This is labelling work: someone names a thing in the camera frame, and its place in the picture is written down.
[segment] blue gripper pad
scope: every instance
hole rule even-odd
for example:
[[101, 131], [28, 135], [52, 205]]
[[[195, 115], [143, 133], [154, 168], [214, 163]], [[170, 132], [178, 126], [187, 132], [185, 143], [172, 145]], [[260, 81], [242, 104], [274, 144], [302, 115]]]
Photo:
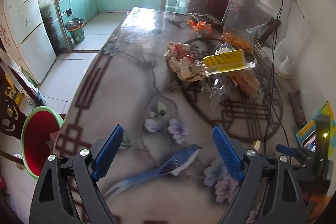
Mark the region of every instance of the blue gripper pad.
[[295, 157], [297, 155], [296, 149], [290, 148], [290, 147], [282, 145], [282, 144], [277, 144], [275, 146], [275, 149], [279, 153], [283, 153], [283, 154], [285, 154], [287, 156], [290, 156], [290, 157]]
[[95, 182], [106, 176], [123, 138], [124, 130], [118, 125], [108, 137], [94, 161], [94, 172], [91, 177]]
[[215, 126], [213, 128], [212, 138], [220, 157], [224, 161], [228, 173], [232, 178], [241, 183], [244, 178], [242, 172], [242, 161], [219, 126]]

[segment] trash can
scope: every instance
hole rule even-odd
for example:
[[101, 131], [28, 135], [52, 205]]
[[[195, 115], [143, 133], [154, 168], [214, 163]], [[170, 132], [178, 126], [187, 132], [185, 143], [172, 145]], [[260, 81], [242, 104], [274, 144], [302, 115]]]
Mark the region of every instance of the trash can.
[[62, 117], [46, 106], [35, 108], [27, 116], [22, 128], [20, 148], [26, 170], [36, 180], [50, 155], [46, 142], [50, 140], [51, 133], [60, 130], [62, 124]]
[[83, 42], [85, 39], [83, 26], [84, 20], [81, 18], [73, 18], [65, 24], [65, 28], [70, 32], [71, 37], [76, 44]]

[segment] metal screw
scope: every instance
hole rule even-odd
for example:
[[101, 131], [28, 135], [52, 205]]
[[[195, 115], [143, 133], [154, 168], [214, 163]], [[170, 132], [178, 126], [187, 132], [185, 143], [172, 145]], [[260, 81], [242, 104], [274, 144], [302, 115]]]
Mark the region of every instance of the metal screw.
[[89, 149], [83, 149], [82, 151], [80, 151], [80, 155], [81, 156], [86, 156], [90, 153], [90, 150]]
[[49, 161], [53, 161], [54, 159], [56, 159], [56, 156], [55, 156], [55, 155], [50, 155], [50, 156], [48, 157], [48, 160], [49, 160]]
[[250, 157], [254, 157], [255, 156], [255, 151], [253, 151], [253, 150], [247, 150], [246, 153]]
[[286, 162], [286, 161], [288, 161], [288, 158], [284, 155], [281, 155], [280, 160], [283, 161], [283, 162]]

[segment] refrigerator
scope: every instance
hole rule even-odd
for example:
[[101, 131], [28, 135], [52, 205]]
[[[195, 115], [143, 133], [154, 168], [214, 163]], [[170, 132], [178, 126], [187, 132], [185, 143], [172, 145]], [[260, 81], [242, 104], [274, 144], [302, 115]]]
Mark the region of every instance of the refrigerator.
[[56, 59], [38, 0], [0, 0], [0, 37], [24, 74], [41, 83]]

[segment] white tile floor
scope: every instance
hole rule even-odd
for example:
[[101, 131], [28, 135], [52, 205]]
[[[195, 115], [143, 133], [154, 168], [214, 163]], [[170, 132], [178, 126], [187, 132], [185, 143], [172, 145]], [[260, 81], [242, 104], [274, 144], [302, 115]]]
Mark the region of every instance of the white tile floor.
[[[48, 107], [58, 113], [67, 113], [73, 96], [96, 55], [96, 53], [72, 53], [57, 57], [39, 86]], [[19, 107], [26, 115], [31, 111], [26, 98], [21, 100]], [[0, 149], [12, 155], [20, 153], [20, 141], [0, 133]], [[27, 171], [17, 169], [13, 162], [5, 158], [0, 157], [0, 165], [0, 175], [6, 181], [7, 193], [11, 196], [13, 209], [22, 222], [28, 224], [30, 205], [37, 181]]]
[[126, 13], [97, 14], [84, 26], [85, 39], [74, 44], [74, 50], [100, 50], [116, 27], [126, 18]]

